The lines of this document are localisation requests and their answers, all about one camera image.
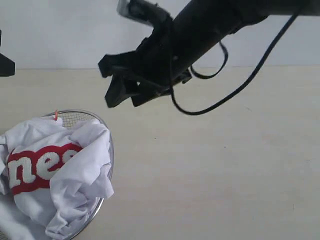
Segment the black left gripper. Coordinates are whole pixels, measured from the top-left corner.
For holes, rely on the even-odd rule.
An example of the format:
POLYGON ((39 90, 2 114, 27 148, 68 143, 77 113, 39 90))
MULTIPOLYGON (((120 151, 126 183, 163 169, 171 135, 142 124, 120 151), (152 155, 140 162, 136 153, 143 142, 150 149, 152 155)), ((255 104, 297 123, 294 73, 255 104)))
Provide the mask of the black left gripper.
POLYGON ((15 62, 0 53, 0 77, 15 75, 15 62))

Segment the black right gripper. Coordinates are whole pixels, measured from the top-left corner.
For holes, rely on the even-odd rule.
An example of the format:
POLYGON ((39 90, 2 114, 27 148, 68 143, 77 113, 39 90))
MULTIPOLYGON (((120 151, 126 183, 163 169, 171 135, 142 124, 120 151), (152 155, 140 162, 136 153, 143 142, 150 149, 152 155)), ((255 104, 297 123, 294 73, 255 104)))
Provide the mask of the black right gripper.
POLYGON ((154 29, 139 46, 129 52, 105 54, 98 67, 103 78, 111 77, 105 94, 109 108, 131 98, 139 107, 170 95, 170 84, 186 83, 192 75, 191 31, 186 26, 154 29))

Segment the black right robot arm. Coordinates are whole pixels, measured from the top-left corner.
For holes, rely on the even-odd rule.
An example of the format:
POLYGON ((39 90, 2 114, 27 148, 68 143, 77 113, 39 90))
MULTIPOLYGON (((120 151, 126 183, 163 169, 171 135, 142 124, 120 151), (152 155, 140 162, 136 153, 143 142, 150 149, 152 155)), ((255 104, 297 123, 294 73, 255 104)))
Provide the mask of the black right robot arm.
POLYGON ((126 99, 136 107, 170 94, 191 79, 191 65, 225 36, 270 15, 318 16, 317 0, 192 0, 176 16, 146 0, 120 0, 124 18, 152 27, 130 52, 105 55, 98 67, 111 77, 105 101, 114 108, 126 99))

